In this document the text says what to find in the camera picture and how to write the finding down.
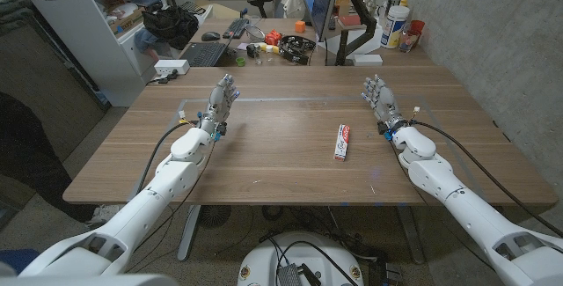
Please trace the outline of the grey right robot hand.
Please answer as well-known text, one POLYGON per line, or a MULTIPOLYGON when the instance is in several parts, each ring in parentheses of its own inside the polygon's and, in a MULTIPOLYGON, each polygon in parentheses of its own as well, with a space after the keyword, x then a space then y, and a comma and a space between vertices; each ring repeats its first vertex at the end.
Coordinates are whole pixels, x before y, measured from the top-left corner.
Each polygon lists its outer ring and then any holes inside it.
POLYGON ((378 75, 366 77, 363 83, 365 92, 362 98, 366 100, 377 119, 377 130, 380 135, 390 135, 406 125, 406 119, 398 108, 392 90, 378 75))

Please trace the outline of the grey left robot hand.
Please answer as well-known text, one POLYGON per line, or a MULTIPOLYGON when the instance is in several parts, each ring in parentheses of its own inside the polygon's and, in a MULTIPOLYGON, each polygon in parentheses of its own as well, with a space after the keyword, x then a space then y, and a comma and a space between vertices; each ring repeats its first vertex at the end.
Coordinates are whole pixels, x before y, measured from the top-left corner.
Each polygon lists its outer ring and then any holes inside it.
POLYGON ((233 76, 226 74, 210 93, 208 104, 199 120, 198 128, 210 134, 217 133, 224 136, 231 106, 239 94, 239 90, 234 85, 233 76))

